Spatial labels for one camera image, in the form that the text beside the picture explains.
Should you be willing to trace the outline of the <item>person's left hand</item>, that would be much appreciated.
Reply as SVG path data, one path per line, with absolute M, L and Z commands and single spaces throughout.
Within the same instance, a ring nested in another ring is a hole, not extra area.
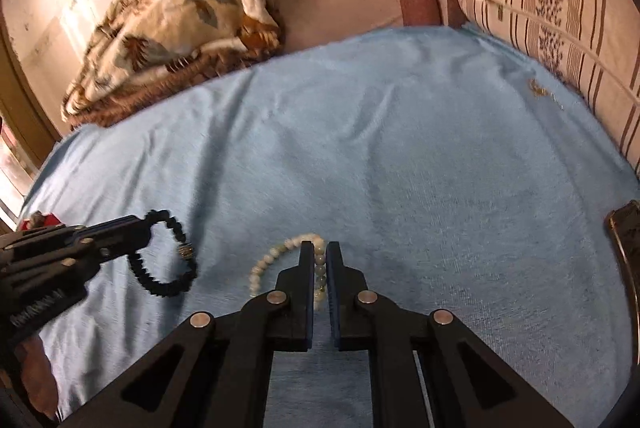
M 15 347 L 12 356 L 32 407 L 48 419 L 57 420 L 58 384 L 41 337 L 25 339 Z

